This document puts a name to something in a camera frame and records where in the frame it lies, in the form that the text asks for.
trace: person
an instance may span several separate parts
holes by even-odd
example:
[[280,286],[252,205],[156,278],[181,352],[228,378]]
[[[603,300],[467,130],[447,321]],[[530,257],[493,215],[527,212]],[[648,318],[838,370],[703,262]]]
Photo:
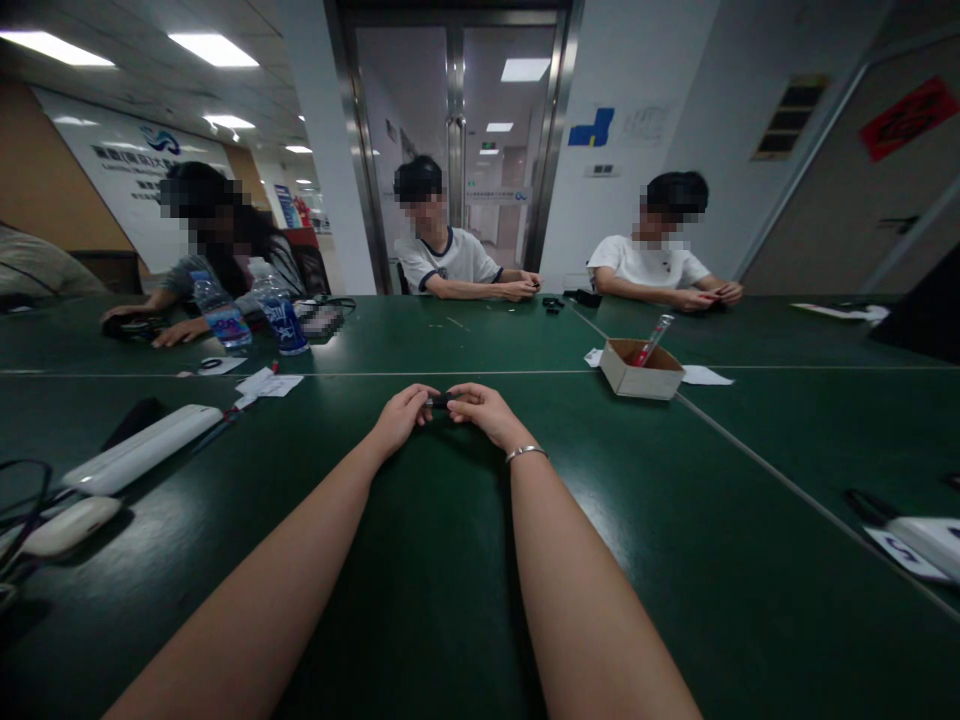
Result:
[[[191,245],[197,251],[180,259],[163,282],[142,305],[120,305],[100,319],[114,315],[155,313],[193,296],[190,273],[206,271],[235,300],[245,315],[259,310],[250,294],[252,279],[247,270],[251,257],[262,257],[277,271],[277,279],[292,295],[305,293],[290,245],[273,225],[234,189],[233,182],[214,168],[199,162],[173,166],[160,183],[160,203],[164,214],[185,218]],[[164,330],[154,347],[170,347],[190,342],[210,330],[206,318],[184,320]]]
[[475,236],[444,223],[447,209],[440,166],[419,155],[397,169],[394,197],[413,223],[416,237],[401,238],[394,250],[415,295],[479,300],[504,298],[519,302],[540,290],[540,276],[509,270],[487,255]]
[[689,250],[667,244],[671,233],[706,210],[708,196],[707,182],[698,172],[655,177],[640,198],[640,222],[631,238],[604,238],[587,263],[597,292],[663,303],[681,312],[740,302],[740,283],[721,280]]
[[[449,392],[458,396],[448,405],[454,423],[472,423],[509,454],[526,450],[509,461],[515,552],[550,716],[700,718],[629,581],[534,436],[495,390],[466,383]],[[378,469],[431,420],[424,403],[437,395],[418,384],[387,402],[370,433],[194,612],[105,719],[269,717],[330,600]]]
[[0,295],[105,295],[96,275],[56,245],[0,222]]

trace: glass door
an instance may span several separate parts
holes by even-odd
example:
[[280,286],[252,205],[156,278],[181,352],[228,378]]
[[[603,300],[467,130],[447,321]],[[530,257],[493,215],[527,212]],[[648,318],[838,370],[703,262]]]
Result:
[[559,11],[344,15],[381,293],[405,291],[393,248],[413,230],[393,181],[419,154],[443,169],[450,225],[473,233],[503,267],[538,269],[552,184],[547,148],[562,133],[564,27]]

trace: hand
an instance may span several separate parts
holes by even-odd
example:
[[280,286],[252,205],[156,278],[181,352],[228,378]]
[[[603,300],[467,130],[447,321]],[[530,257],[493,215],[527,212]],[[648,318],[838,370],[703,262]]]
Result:
[[177,343],[190,342],[210,330],[205,317],[184,320],[173,327],[168,327],[153,341],[154,347],[173,347]]
[[114,315],[136,315],[137,313],[152,313],[156,312],[149,305],[117,305],[115,308],[110,308],[107,310],[103,317],[100,318],[101,323],[105,323],[107,320],[112,318]]
[[439,395],[432,387],[414,384],[398,392],[384,405],[380,419],[367,435],[377,451],[383,454],[384,460],[407,441],[414,425],[423,427],[433,420],[433,412],[423,404],[428,397]]
[[496,390],[477,383],[464,383],[450,388],[450,394],[459,396],[447,403],[453,421],[473,423],[504,452],[537,444]]
[[732,280],[714,290],[724,305],[736,305],[743,298],[743,285]]
[[512,283],[499,283],[500,297],[510,302],[520,302],[537,294],[536,286],[529,280],[517,280]]
[[720,296],[705,290],[674,290],[670,295],[670,304],[680,312],[696,312],[706,310],[713,305]]

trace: white device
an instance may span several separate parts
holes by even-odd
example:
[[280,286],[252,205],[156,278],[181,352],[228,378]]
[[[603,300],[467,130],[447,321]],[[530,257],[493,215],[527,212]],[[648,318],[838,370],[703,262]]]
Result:
[[21,549],[34,557],[65,553],[116,515],[122,505],[116,498],[84,498],[30,533]]
[[84,495],[113,495],[221,420],[216,408],[185,405],[74,468],[63,484]]
[[884,528],[960,584],[960,520],[899,517]]

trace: white mouse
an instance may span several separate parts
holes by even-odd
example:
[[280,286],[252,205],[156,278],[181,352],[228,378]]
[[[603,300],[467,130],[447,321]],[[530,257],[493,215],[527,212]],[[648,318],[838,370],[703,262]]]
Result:
[[30,533],[23,552],[35,557],[60,555],[106,524],[122,506],[116,498],[85,498]]

